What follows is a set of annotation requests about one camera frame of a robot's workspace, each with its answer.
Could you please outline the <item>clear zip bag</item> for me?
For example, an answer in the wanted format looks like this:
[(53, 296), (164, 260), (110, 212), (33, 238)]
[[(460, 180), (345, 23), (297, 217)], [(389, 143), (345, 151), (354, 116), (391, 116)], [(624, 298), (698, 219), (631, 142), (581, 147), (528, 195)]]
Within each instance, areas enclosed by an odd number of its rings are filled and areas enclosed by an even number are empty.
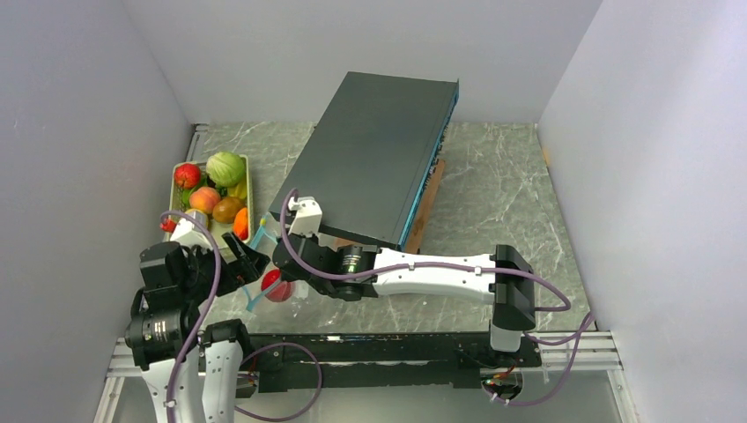
[[(255, 234), (252, 236), (248, 246), (257, 249), (262, 241), (270, 241), (273, 245), (277, 244), (276, 235), (269, 231), (268, 221), (270, 214), (267, 212), (260, 218)], [(255, 307), (266, 299), (270, 302), (280, 303), (289, 299), (305, 300), (309, 295), (309, 288), (297, 284), (296, 282), (282, 281), (277, 269), (268, 271), (261, 280), (261, 288), (256, 295), (253, 295), (247, 287), (243, 287), (243, 292), (247, 297), (245, 309), (249, 313), (254, 313)]]

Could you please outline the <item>orange carrot piece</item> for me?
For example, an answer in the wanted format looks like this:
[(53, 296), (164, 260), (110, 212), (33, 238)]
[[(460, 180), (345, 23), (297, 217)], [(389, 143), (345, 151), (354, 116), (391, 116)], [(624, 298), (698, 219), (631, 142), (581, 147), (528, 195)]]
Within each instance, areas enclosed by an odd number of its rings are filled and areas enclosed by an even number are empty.
[(241, 240), (246, 241), (250, 236), (250, 223), (248, 208), (241, 208), (234, 217), (233, 233)]

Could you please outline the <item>yellow lemon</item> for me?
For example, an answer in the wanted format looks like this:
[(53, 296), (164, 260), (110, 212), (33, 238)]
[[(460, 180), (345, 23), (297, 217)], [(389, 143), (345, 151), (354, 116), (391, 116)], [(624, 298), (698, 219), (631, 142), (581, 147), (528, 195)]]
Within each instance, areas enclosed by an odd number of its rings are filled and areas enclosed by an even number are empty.
[(204, 211), (200, 211), (197, 209), (188, 209), (185, 211), (185, 213), (199, 222), (201, 225), (209, 227), (210, 217)]

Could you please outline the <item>orange peach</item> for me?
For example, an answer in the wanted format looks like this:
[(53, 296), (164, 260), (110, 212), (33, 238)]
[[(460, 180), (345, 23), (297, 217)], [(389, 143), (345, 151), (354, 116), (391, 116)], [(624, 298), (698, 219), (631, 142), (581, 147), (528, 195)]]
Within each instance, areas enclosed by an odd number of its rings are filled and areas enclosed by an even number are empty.
[(192, 194), (189, 206), (191, 209), (197, 209), (211, 215), (213, 207), (220, 200), (221, 198), (218, 197), (215, 190), (205, 187)]

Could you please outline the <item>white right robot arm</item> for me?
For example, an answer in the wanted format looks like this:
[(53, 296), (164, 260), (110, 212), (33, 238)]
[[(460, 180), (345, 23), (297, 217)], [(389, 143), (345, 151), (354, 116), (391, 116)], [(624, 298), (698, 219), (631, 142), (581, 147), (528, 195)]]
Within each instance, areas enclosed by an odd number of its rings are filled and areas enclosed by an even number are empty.
[(421, 294), (489, 305), (485, 353), (497, 366), (515, 359), (522, 334), (536, 327), (535, 273), (509, 245), (499, 244), (491, 254), (427, 256), (357, 245), (334, 250), (315, 238), (291, 235), (278, 242), (271, 259), (282, 279), (304, 281), (332, 299)]

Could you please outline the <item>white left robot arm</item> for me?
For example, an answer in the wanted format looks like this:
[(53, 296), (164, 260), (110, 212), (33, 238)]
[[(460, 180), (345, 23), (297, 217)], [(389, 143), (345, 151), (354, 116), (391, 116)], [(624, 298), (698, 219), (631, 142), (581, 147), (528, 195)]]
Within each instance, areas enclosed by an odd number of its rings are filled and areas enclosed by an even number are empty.
[(253, 358), (239, 319), (202, 326), (199, 308), (260, 279), (270, 259), (235, 234), (234, 259), (210, 247), (164, 241), (140, 254), (144, 280), (132, 302), (125, 343), (159, 422), (232, 422), (239, 370)]

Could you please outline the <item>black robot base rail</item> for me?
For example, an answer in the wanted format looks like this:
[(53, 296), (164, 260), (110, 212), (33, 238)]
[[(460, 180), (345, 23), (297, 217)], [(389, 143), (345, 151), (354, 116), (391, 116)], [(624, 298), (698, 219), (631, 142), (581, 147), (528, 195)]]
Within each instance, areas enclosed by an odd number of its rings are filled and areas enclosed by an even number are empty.
[(503, 368), (541, 367), (536, 343), (496, 352), (482, 331), (370, 334), (252, 334), (257, 357), (240, 365), (261, 393), (323, 388), (448, 385), (477, 389)]

